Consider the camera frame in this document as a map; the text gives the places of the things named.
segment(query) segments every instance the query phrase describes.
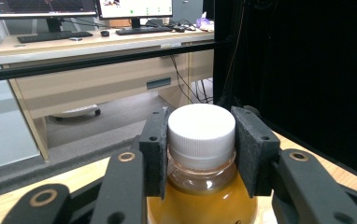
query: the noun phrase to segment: white bottle cap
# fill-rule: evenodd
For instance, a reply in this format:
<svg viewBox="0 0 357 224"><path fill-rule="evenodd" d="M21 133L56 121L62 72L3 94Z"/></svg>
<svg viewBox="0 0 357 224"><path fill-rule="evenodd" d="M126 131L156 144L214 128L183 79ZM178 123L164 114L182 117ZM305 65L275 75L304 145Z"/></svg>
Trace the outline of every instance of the white bottle cap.
<svg viewBox="0 0 357 224"><path fill-rule="evenodd" d="M172 158L193 169L212 169L228 162L235 144L235 119L217 105L185 105L168 120Z"/></svg>

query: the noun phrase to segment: juice bottle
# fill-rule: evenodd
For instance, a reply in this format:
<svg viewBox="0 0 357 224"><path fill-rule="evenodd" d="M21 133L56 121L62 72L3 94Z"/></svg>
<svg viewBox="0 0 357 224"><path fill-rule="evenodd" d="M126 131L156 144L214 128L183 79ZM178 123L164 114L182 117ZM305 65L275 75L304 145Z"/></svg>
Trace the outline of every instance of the juice bottle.
<svg viewBox="0 0 357 224"><path fill-rule="evenodd" d="M168 121L164 200L148 198L151 224L245 224L256 217L237 172L235 119L216 105L185 105Z"/></svg>

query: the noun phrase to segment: monitor screen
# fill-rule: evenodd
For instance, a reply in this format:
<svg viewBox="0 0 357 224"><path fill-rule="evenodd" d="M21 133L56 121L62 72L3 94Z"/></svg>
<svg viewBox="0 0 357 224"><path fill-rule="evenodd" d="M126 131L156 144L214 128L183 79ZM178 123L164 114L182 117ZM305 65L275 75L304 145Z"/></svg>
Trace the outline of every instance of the monitor screen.
<svg viewBox="0 0 357 224"><path fill-rule="evenodd" d="M172 0L97 0L100 20L172 17Z"/></svg>
<svg viewBox="0 0 357 224"><path fill-rule="evenodd" d="M93 0L0 0L0 20L95 15Z"/></svg>

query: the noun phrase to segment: wooden table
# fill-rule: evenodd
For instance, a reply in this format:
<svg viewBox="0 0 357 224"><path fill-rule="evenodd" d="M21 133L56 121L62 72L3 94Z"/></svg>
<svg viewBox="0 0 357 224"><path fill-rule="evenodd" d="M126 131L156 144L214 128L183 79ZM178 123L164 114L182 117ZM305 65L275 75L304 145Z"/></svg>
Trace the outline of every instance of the wooden table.
<svg viewBox="0 0 357 224"><path fill-rule="evenodd" d="M202 31L124 36L114 32L110 30L109 37L102 37L99 32L91 32L93 36L83 37L81 41L64 39L30 44L19 43L13 35L0 45L0 64L3 68L40 66L173 48L214 39L214 33ZM174 57L178 72L187 83L213 76L213 50L183 53ZM153 81L162 81L164 84L150 89L147 84ZM178 82L177 72L170 57L21 77L9 82L46 161L49 159L46 116L146 91L158 91L161 97L175 107L188 103L178 87L178 84L183 82ZM185 86L182 88L188 95Z"/></svg>
<svg viewBox="0 0 357 224"><path fill-rule="evenodd" d="M294 142L278 135L280 139L280 147L282 149L286 148L297 148L306 150L303 147L298 146ZM317 157L324 168L332 175L332 177L340 184L343 184L349 188L357 190L357 176L348 173L344 169L337 167L336 165L330 163L329 161ZM80 189L81 187L91 183L92 181L96 180L99 177L102 177L107 169L108 159L104 159L101 161L97 161L85 166L82 166L78 169L66 172L61 175L54 176L52 178L40 181L33 185L24 187L22 189L14 190L10 193L4 194L0 196L0 223L9 211L9 209L15 205L16 201L20 199L22 195L45 184L52 184L52 183L60 183L67 185L70 191L75 191ZM256 222L257 224L273 224L277 223L272 206L271 206L271 197L259 197L259 207L258 207L258 214Z"/></svg>

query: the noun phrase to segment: black metal bracket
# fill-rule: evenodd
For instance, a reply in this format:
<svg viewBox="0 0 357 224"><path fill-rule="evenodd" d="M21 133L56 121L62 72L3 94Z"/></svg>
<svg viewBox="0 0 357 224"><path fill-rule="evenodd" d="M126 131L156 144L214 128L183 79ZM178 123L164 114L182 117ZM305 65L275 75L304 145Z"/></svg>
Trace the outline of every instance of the black metal bracket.
<svg viewBox="0 0 357 224"><path fill-rule="evenodd" d="M357 192L344 189L311 154L279 148L259 118L233 107L236 165L250 196L274 191L278 223L357 223ZM132 147L114 151L106 175L73 193L45 185L25 194L3 223L147 223L147 196L164 197L167 108L154 111Z"/></svg>

